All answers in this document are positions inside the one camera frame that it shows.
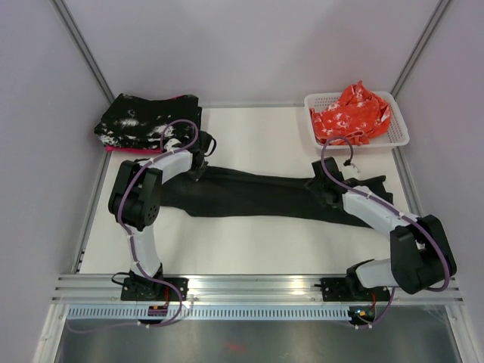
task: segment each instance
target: white laundry basket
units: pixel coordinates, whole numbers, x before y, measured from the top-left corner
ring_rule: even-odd
[[[374,149],[377,147],[381,148],[394,148],[397,146],[402,146],[408,144],[410,137],[408,136],[407,126],[403,120],[402,114],[400,113],[399,106],[396,104],[393,96],[388,92],[375,92],[385,101],[390,104],[390,109],[392,113],[392,119],[390,122],[390,127],[386,134],[378,136],[377,138],[371,138],[370,144],[355,146],[355,149]],[[321,112],[326,110],[331,104],[338,101],[341,96],[341,92],[336,93],[319,93],[314,95],[309,95],[304,98],[304,108],[306,112],[306,119],[308,124],[308,130],[311,135],[311,140],[319,150],[323,148],[323,145],[318,142],[315,137],[314,129],[312,128],[311,114],[309,113],[310,108],[314,108],[316,112]],[[346,149],[348,145],[330,145],[327,149]]]

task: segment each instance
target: black and white patterned fabric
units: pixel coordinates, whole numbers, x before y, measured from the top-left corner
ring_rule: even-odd
[[[184,95],[163,101],[121,94],[110,105],[95,127],[104,145],[141,150],[160,149],[160,137],[166,125],[177,119],[189,119],[200,129],[202,109],[198,98]],[[166,131],[164,151],[181,147],[194,136],[187,123],[178,123]]]

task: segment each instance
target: black cloth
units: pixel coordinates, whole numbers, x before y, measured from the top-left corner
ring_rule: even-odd
[[[110,105],[95,127],[95,134],[104,145],[159,149],[161,133],[166,125],[177,119],[189,119],[200,129],[202,109],[198,98],[184,95],[162,101],[149,101],[121,94]],[[166,149],[186,145],[194,136],[187,123],[178,123],[167,130],[163,139]]]
[[[311,180],[208,166],[198,181],[180,174],[163,184],[161,205],[193,217],[286,216],[367,227],[357,217],[322,206],[306,188]]]

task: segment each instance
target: purple cable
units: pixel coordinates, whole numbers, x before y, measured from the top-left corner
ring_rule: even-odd
[[[135,239],[133,237],[133,234],[132,234],[131,230],[124,224],[123,219],[122,219],[122,215],[123,215],[123,208],[124,208],[126,199],[128,198],[129,192],[133,189],[133,187],[135,186],[137,180],[139,179],[139,177],[141,176],[141,174],[146,170],[146,168],[148,168],[150,165],[152,165],[156,161],[159,161],[159,160],[161,160],[161,159],[163,159],[163,158],[165,158],[165,157],[167,157],[169,155],[181,153],[182,151],[187,150],[188,148],[192,147],[195,144],[195,142],[197,141],[197,139],[198,139],[198,128],[197,128],[197,125],[195,125],[195,123],[193,123],[189,119],[177,119],[176,121],[173,121],[172,123],[168,124],[166,126],[166,128],[163,130],[163,132],[161,134],[161,138],[160,138],[161,150],[163,150],[163,138],[165,137],[166,131],[168,130],[169,127],[171,127],[171,126],[173,126],[173,125],[175,125],[177,123],[188,123],[190,126],[192,126],[194,128],[194,131],[195,131],[194,138],[192,139],[192,141],[190,141],[190,143],[188,145],[186,145],[186,146],[184,146],[184,147],[182,147],[180,149],[177,149],[175,151],[172,151],[170,153],[164,153],[164,154],[159,155],[158,157],[154,157],[153,159],[149,160],[146,164],[144,164],[138,170],[138,172],[135,174],[135,176],[133,177],[133,179],[129,183],[129,185],[128,185],[128,187],[127,187],[127,189],[126,189],[126,191],[125,191],[125,193],[123,195],[123,198],[121,198],[121,203],[119,204],[119,209],[118,209],[118,213],[117,213],[118,223],[121,225],[121,227],[124,228],[124,230],[126,231],[126,233],[129,236],[129,246],[131,247],[132,258],[133,258],[133,261],[135,262],[135,264],[138,266],[138,269],[139,269],[140,273],[147,280],[152,281],[152,282],[157,283],[157,284],[165,285],[165,286],[169,287],[170,289],[172,289],[173,291],[175,291],[178,299],[180,300],[180,305],[178,307],[178,310],[176,311],[176,313],[169,320],[162,321],[159,324],[152,324],[152,325],[150,325],[151,327],[164,327],[166,325],[171,324],[182,313],[183,296],[182,296],[182,293],[180,293],[180,290],[177,289],[174,285],[170,284],[169,282],[163,281],[163,280],[158,280],[157,278],[152,278],[143,269],[143,267],[141,266],[141,263],[138,261],[138,256],[136,255]]]
[[[369,199],[377,202],[378,204],[380,204],[384,208],[387,208],[390,212],[392,212],[396,216],[400,217],[400,215],[401,215],[400,211],[398,209],[396,209],[392,204],[386,202],[385,200],[381,200],[378,197],[375,197],[373,194],[368,194],[368,193],[365,193],[364,191],[360,191],[359,189],[354,189],[352,187],[349,187],[348,185],[342,183],[341,181],[337,180],[336,178],[334,178],[331,175],[331,173],[327,170],[326,165],[324,164],[324,154],[326,153],[327,146],[333,140],[343,140],[343,141],[345,141],[349,145],[349,150],[351,152],[351,155],[349,156],[349,162],[351,162],[351,160],[353,158],[353,145],[351,145],[351,142],[349,142],[349,140],[347,138],[344,138],[343,136],[334,136],[332,138],[327,139],[326,142],[324,143],[323,150],[321,151],[321,166],[323,167],[324,174],[326,174],[326,176],[332,182],[334,182],[335,184],[339,185],[342,188],[345,188],[347,191],[351,191],[352,193],[356,193],[356,194],[359,194],[359,195],[361,195],[365,198],[369,198]],[[437,256],[439,257],[439,260],[442,263],[442,267],[444,269],[444,283],[442,284],[441,287],[428,287],[427,290],[433,291],[433,292],[436,292],[436,293],[444,291],[448,287],[451,276],[450,276],[450,271],[448,269],[447,261],[445,261],[444,254],[440,250],[439,245],[437,244],[437,242],[435,242],[435,240],[432,238],[432,236],[421,225],[416,223],[413,219],[410,219],[407,216],[402,216],[402,219],[404,221],[406,221],[407,223],[410,223],[411,225],[413,225],[421,234],[424,235],[424,237],[432,245],[432,248],[436,251]],[[388,304],[386,305],[385,310],[383,310],[383,312],[380,314],[380,316],[378,316],[378,318],[371,325],[375,325],[386,314],[386,312],[388,311],[388,308],[392,304],[394,296],[395,296],[395,289],[392,289],[392,293],[390,295],[390,299],[388,301]],[[362,325],[361,327],[367,328],[369,326],[368,325]]]

